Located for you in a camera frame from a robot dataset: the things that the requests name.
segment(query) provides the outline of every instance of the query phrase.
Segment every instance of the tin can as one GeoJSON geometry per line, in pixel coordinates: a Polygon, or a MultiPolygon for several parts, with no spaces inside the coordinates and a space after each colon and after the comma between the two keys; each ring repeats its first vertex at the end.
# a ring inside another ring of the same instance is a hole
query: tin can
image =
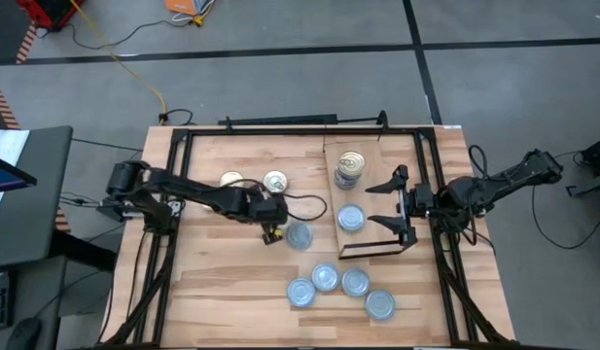
{"type": "Polygon", "coordinates": [[[271,193],[283,193],[289,185],[287,176],[277,170],[266,173],[263,177],[263,183],[271,193]]]}
{"type": "MultiPolygon", "coordinates": [[[[243,176],[241,176],[241,174],[239,174],[236,171],[229,171],[229,172],[224,173],[224,175],[222,175],[220,177],[220,186],[225,186],[227,184],[230,184],[234,181],[241,180],[241,179],[243,179],[243,176]]],[[[231,186],[243,187],[243,183],[237,182],[237,183],[232,184],[231,186]]]]}
{"type": "Polygon", "coordinates": [[[306,250],[312,244],[312,232],[306,223],[290,223],[285,238],[293,249],[306,250]]]}
{"type": "Polygon", "coordinates": [[[356,204],[345,204],[338,210],[336,221],[344,231],[354,233],[365,225],[365,212],[356,204]]]}
{"type": "Polygon", "coordinates": [[[374,290],[365,299],[365,308],[374,320],[388,320],[395,314],[395,299],[384,290],[374,290]]]}
{"type": "Polygon", "coordinates": [[[338,269],[332,263],[319,263],[312,269],[310,279],[319,291],[330,292],[338,287],[340,275],[338,274],[338,269]]]}
{"type": "Polygon", "coordinates": [[[361,297],[369,292],[369,276],[359,267],[342,274],[342,290],[350,297],[361,297]]]}
{"type": "Polygon", "coordinates": [[[365,158],[357,152],[345,152],[338,159],[335,169],[335,184],[341,190],[350,190],[358,183],[365,169],[365,158]]]}
{"type": "Polygon", "coordinates": [[[315,286],[307,278],[297,278],[287,287],[289,302],[297,307],[308,307],[315,300],[315,286]]]}

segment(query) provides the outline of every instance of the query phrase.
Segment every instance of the computer screen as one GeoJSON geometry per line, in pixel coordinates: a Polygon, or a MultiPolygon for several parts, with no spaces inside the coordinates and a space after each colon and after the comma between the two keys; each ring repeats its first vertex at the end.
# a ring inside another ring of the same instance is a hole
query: computer screen
{"type": "Polygon", "coordinates": [[[0,159],[0,192],[35,186],[36,179],[0,159]]]}

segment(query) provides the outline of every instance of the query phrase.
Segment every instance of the black metal frame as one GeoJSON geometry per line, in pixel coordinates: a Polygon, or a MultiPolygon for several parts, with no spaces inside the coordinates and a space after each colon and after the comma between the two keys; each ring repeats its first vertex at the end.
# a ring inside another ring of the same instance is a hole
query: black metal frame
{"type": "MultiPolygon", "coordinates": [[[[188,129],[188,128],[175,128],[172,132],[172,143],[168,153],[168,161],[166,168],[173,170],[176,164],[176,157],[178,151],[178,142],[180,140],[185,140],[185,148],[183,151],[183,162],[181,166],[181,170],[179,176],[187,178],[187,174],[189,171],[189,159],[192,155],[192,145],[194,143],[194,138],[196,136],[247,136],[247,135],[377,135],[378,137],[381,135],[408,135],[412,136],[414,139],[414,144],[416,148],[416,155],[418,158],[418,165],[420,168],[421,181],[424,184],[429,184],[429,171],[427,169],[427,160],[425,159],[424,148],[423,148],[423,139],[427,140],[430,146],[430,152],[432,155],[433,166],[436,172],[436,180],[439,186],[444,185],[444,177],[441,168],[441,160],[438,151],[438,144],[436,140],[436,133],[434,128],[431,126],[419,126],[419,127],[391,127],[388,125],[387,120],[385,121],[383,118],[377,119],[362,119],[362,121],[368,120],[377,120],[381,127],[379,126],[365,126],[365,127],[325,127],[325,126],[308,126],[303,128],[266,128],[266,127],[257,127],[257,126],[247,126],[247,127],[233,127],[230,122],[227,123],[225,128],[211,128],[211,129],[188,129]]],[[[434,252],[436,255],[436,259],[444,259],[444,249],[441,245],[440,241],[440,232],[437,232],[433,225],[431,225],[432,231],[432,243],[434,246],[434,252]]],[[[176,237],[170,236],[167,244],[167,253],[172,256],[174,255],[174,251],[176,249],[176,237]]],[[[454,274],[457,279],[457,283],[462,286],[464,293],[468,294],[468,289],[466,287],[466,277],[464,274],[464,268],[461,261],[461,255],[459,252],[459,248],[455,242],[454,236],[449,236],[448,239],[449,250],[452,253],[452,260],[454,265],[454,274]]],[[[373,245],[383,245],[384,243],[376,243],[373,245]]],[[[155,286],[154,282],[158,280],[158,278],[154,277],[154,271],[156,270],[157,260],[159,257],[159,248],[160,248],[160,237],[154,237],[151,252],[149,257],[148,266],[146,269],[146,275],[144,280],[145,292],[148,293],[149,290],[155,286]]],[[[374,255],[362,255],[355,256],[354,258],[365,257],[365,256],[375,256],[375,255],[384,255],[382,254],[374,254],[374,255]]],[[[157,317],[155,320],[154,333],[153,333],[153,344],[160,344],[161,341],[161,332],[163,330],[164,323],[164,315],[165,308],[167,305],[167,299],[169,295],[169,282],[171,275],[171,266],[168,271],[165,271],[166,275],[164,276],[164,280],[162,281],[159,288],[159,305],[157,310],[157,317]]],[[[451,293],[449,291],[449,282],[446,277],[443,276],[443,273],[440,272],[439,265],[439,279],[441,285],[441,296],[442,302],[444,306],[444,313],[446,317],[446,325],[448,328],[449,339],[451,343],[457,342],[459,340],[459,334],[457,331],[457,323],[455,319],[455,311],[453,308],[453,302],[451,299],[451,293]]],[[[139,318],[135,336],[133,338],[133,342],[141,343],[144,331],[144,325],[146,322],[146,310],[144,310],[143,315],[139,318]]],[[[468,329],[469,340],[477,341],[476,337],[476,327],[468,310],[464,309],[464,314],[466,317],[466,326],[468,329]]]]}

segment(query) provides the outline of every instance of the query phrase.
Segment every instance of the wooden table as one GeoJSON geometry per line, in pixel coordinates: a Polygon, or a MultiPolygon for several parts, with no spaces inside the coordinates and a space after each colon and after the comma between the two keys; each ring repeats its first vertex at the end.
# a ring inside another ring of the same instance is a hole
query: wooden table
{"type": "MultiPolygon", "coordinates": [[[[165,167],[171,133],[171,127],[151,127],[143,159],[152,166],[165,167]]],[[[462,130],[437,126],[436,133],[446,180],[471,174],[462,130]]],[[[374,139],[328,136],[325,142],[374,139]]],[[[267,171],[279,169],[290,180],[289,193],[314,193],[329,201],[328,177],[332,174],[326,170],[323,142],[323,136],[197,136],[189,178],[217,184],[220,175],[230,170],[239,171],[245,178],[262,179],[267,171]]],[[[406,164],[409,183],[420,182],[411,137],[382,136],[379,146],[391,169],[406,164]]],[[[425,153],[431,164],[427,146],[425,153]]],[[[389,177],[390,173],[384,174],[384,181],[389,177]]],[[[431,167],[430,177],[434,179],[431,167]]],[[[289,202],[290,211],[303,216],[318,214],[322,210],[319,205],[308,200],[289,202]]],[[[413,224],[418,243],[402,254],[340,262],[331,208],[312,224],[312,246],[299,252],[285,242],[265,246],[260,227],[240,225],[199,204],[188,203],[181,219],[161,346],[448,345],[429,227],[424,220],[413,220],[413,224]],[[290,306],[286,299],[288,283],[298,276],[309,276],[312,267],[322,262],[336,263],[341,271],[351,266],[363,268],[371,278],[372,289],[385,289],[394,295],[394,317],[385,322],[371,320],[364,301],[347,297],[340,289],[317,295],[310,308],[290,306]]],[[[132,221],[124,231],[114,304],[104,339],[125,319],[142,227],[141,221],[132,221]]],[[[488,235],[483,220],[477,221],[477,228],[488,235]]],[[[148,235],[137,266],[135,300],[141,292],[150,242],[148,235]]],[[[500,333],[513,338],[491,249],[483,243],[472,247],[462,240],[460,250],[473,300],[500,333]]],[[[465,338],[457,297],[453,296],[453,302],[460,336],[465,338]]],[[[149,310],[145,340],[151,338],[155,309],[149,310]]]]}

